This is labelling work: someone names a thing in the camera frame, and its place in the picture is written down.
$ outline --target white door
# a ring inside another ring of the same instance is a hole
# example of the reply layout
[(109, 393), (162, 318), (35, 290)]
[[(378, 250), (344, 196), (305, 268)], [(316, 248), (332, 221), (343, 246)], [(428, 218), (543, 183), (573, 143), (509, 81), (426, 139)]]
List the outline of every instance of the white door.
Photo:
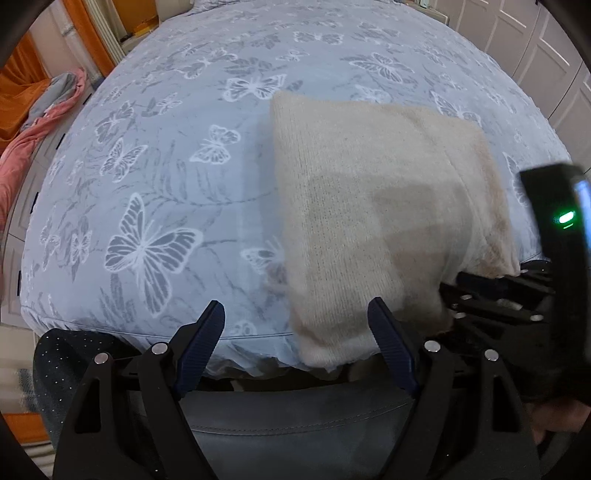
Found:
[(571, 158), (584, 170), (591, 168), (591, 74), (583, 63), (569, 91), (552, 116), (550, 125)]
[(534, 35), (513, 79), (549, 118), (573, 83), (582, 63), (567, 34), (542, 7)]
[(515, 73), (540, 14), (533, 0), (437, 0), (433, 8), (450, 17), (449, 26)]

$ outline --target blue gripper pad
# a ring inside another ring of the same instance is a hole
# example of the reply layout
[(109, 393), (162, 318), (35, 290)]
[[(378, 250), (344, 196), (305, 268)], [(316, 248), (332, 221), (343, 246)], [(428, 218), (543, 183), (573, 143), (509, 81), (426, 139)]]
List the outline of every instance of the blue gripper pad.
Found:
[(368, 323), (394, 383), (416, 397), (420, 389), (415, 376), (419, 362), (417, 346), (412, 344), (380, 297), (369, 302)]
[(193, 327), (196, 332), (177, 360), (177, 379), (173, 391), (178, 398), (184, 397), (197, 387), (213, 349), (222, 335), (225, 320), (223, 305), (218, 301), (212, 301), (196, 323), (181, 327)]

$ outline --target metal screw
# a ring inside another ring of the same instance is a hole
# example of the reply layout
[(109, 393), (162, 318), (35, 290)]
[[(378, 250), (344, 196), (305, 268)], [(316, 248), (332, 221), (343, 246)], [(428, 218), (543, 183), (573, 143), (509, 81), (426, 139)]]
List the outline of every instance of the metal screw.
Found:
[(95, 357), (95, 363), (97, 365), (102, 365), (104, 364), (107, 360), (109, 359), (109, 355), (106, 353), (99, 353), (98, 355), (96, 355)]
[(441, 350), (441, 345), (439, 345), (439, 342), (436, 342), (435, 340), (427, 340), (425, 342), (424, 347), (427, 352), (431, 353), (435, 353)]
[(488, 361), (496, 362), (499, 359), (499, 352), (489, 348), (484, 352), (484, 358), (486, 358)]
[(162, 355), (163, 353), (166, 353), (166, 350), (168, 350), (168, 345), (164, 342), (156, 343), (152, 346), (152, 353), (154, 355)]

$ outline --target blue bedsheet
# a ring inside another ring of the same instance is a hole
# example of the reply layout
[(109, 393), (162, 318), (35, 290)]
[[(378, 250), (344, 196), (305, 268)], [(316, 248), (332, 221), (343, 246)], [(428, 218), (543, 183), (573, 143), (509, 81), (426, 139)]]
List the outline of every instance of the blue bedsheet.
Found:
[(521, 260), (538, 239), (519, 169), (569, 155), (532, 100), (441, 23), (375, 0), (254, 0), (166, 21), (64, 139), (27, 233), (22, 313), (49, 328), (167, 340), (226, 307), (211, 375), (303, 368), (289, 305), (269, 99), (427, 105), (480, 125)]

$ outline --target grey cushion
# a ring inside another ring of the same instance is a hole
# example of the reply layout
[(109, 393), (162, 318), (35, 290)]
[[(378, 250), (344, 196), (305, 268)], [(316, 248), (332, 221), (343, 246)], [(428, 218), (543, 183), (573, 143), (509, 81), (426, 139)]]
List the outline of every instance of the grey cushion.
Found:
[(379, 474), (412, 403), (384, 378), (280, 392), (195, 391), (181, 407), (220, 480), (348, 480)]

